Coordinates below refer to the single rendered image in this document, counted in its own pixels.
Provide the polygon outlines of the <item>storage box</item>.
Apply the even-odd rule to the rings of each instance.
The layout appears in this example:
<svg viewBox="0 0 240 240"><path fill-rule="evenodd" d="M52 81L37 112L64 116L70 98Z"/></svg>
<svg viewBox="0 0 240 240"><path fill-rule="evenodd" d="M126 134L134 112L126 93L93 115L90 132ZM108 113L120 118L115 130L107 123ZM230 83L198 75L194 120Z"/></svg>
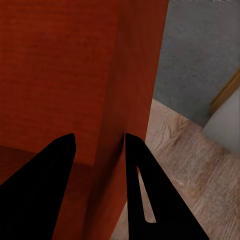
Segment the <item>storage box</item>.
<svg viewBox="0 0 240 240"><path fill-rule="evenodd" d="M168 5L0 0L0 185L75 136L51 240L113 234L128 201L126 133L145 143Z"/></svg>

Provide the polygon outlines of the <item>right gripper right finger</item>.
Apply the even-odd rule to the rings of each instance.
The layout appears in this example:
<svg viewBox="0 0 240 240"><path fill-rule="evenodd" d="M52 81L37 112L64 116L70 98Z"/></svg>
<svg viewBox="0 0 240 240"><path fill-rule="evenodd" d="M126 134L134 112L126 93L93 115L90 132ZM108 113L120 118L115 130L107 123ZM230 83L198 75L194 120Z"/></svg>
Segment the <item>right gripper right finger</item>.
<svg viewBox="0 0 240 240"><path fill-rule="evenodd" d="M129 240L210 240L144 141L125 134ZM145 220L139 168L156 223Z"/></svg>

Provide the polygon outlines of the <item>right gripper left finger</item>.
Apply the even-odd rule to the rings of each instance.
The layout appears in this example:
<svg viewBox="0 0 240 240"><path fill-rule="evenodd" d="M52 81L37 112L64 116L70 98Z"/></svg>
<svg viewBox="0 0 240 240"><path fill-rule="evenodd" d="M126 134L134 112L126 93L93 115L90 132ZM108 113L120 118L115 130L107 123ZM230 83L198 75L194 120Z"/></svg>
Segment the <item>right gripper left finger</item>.
<svg viewBox="0 0 240 240"><path fill-rule="evenodd" d="M52 240L75 154L58 137L0 185L0 240Z"/></svg>

